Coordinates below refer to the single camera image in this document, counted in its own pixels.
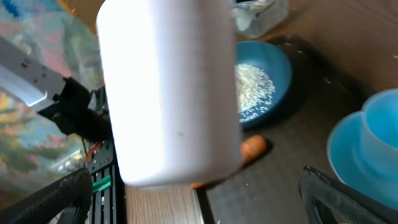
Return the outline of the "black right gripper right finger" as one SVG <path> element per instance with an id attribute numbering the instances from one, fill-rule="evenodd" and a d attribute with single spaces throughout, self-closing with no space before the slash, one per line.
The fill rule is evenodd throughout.
<path id="1" fill-rule="evenodd" d="M 298 191 L 311 224 L 336 223 L 337 214 L 347 223 L 397 223 L 391 209 L 314 167 L 305 166 Z"/>

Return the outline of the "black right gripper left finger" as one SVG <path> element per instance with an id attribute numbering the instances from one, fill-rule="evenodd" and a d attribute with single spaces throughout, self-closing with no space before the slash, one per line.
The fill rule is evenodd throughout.
<path id="1" fill-rule="evenodd" d="M 92 195 L 90 172 L 81 168 L 1 210 L 1 223 L 48 223 L 66 208 L 75 209 L 72 223 L 84 223 Z"/>

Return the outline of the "light blue bowl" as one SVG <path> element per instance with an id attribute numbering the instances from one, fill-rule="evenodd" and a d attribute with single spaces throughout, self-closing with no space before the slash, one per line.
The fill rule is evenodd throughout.
<path id="1" fill-rule="evenodd" d="M 397 210 L 397 179 L 377 173 L 359 153 L 361 113 L 343 118 L 328 137 L 327 156 L 331 168 L 345 185 Z"/>

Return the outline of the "light blue cup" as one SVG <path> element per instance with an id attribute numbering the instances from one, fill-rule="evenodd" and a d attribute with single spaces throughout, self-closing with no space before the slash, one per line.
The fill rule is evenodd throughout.
<path id="1" fill-rule="evenodd" d="M 366 100 L 361 109 L 360 155 L 380 175 L 397 178 L 397 89 Z"/>

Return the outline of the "pink plastic cup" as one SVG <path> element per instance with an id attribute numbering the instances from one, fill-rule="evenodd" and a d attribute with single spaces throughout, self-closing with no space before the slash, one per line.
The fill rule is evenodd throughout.
<path id="1" fill-rule="evenodd" d="M 237 171 L 241 128 L 229 3 L 106 0 L 96 27 L 123 182 L 190 185 Z"/>

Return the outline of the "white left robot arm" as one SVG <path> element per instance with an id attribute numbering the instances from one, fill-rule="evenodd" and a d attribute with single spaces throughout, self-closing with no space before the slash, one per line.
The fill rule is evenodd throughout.
<path id="1" fill-rule="evenodd" d="M 4 38 L 1 87 L 53 121 L 63 134 L 77 134 L 91 142 L 112 137 L 110 121 L 89 109 L 91 95 L 83 85 L 28 57 Z"/>

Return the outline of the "orange carrot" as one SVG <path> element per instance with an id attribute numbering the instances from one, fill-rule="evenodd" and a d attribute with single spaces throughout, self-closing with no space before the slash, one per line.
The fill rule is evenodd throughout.
<path id="1" fill-rule="evenodd" d="M 246 165 L 260 158 L 267 151 L 267 140 L 260 135 L 253 135 L 245 141 L 239 143 L 238 139 L 230 143 L 220 145 L 203 162 L 204 174 L 206 175 L 201 182 L 190 184 L 190 189 L 196 190 L 221 182 Z"/>

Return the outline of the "dark brown serving tray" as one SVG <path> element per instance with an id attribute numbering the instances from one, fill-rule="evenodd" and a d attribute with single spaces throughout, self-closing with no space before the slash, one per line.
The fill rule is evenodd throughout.
<path id="1" fill-rule="evenodd" d="M 293 75 L 279 109 L 255 129 L 271 151 L 197 192 L 205 223 L 309 223 L 299 193 L 303 167 L 341 182 L 328 160 L 328 137 L 339 121 L 360 111 L 369 93 L 297 35 L 270 44 L 286 54 Z"/>

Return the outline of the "pile of white rice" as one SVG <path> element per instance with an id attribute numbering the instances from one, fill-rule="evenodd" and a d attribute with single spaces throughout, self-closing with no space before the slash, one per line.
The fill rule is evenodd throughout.
<path id="1" fill-rule="evenodd" d="M 235 78 L 239 122 L 247 123 L 268 112 L 276 88 L 267 73 L 240 63 L 235 66 Z"/>

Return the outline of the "dark blue plate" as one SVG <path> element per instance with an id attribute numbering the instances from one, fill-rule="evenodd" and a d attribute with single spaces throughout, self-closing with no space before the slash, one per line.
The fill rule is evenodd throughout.
<path id="1" fill-rule="evenodd" d="M 286 54 L 276 45 L 244 41 L 236 44 L 236 65 L 251 65 L 263 72 L 257 80 L 256 104 L 239 112 L 243 129 L 265 123 L 279 109 L 292 85 L 292 66 Z"/>

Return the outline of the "clear plastic bin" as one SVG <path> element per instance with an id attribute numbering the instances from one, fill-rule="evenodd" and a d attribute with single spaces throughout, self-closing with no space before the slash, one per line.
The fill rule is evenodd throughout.
<path id="1" fill-rule="evenodd" d="M 230 1 L 237 33 L 256 39 L 287 18 L 289 0 Z"/>

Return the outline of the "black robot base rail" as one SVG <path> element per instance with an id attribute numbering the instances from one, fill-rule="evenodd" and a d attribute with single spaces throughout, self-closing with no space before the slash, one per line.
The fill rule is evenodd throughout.
<path id="1" fill-rule="evenodd" d="M 120 178 L 113 138 L 89 144 L 84 160 L 93 183 L 88 224 L 126 223 L 124 184 Z"/>

